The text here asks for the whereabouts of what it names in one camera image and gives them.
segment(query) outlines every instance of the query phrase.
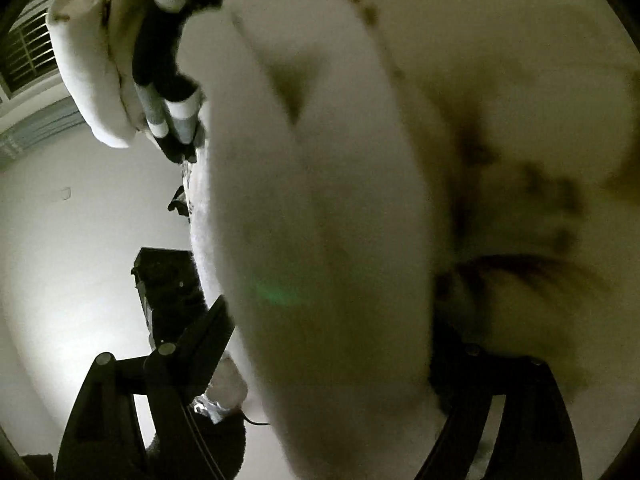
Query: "white stripe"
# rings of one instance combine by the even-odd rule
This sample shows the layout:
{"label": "white stripe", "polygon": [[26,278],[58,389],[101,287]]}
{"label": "white stripe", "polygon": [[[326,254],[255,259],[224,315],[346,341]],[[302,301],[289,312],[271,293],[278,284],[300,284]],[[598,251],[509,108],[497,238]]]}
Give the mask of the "white stripe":
{"label": "white stripe", "polygon": [[147,121],[146,124],[149,125],[149,129],[151,130],[151,133],[154,134],[154,137],[157,137],[158,139],[166,137],[166,134],[169,133],[169,125],[166,121],[162,121],[161,124],[152,124]]}
{"label": "white stripe", "polygon": [[189,119],[200,111],[200,89],[196,89],[196,91],[184,101],[178,103],[171,101],[164,102],[171,117],[180,120]]}

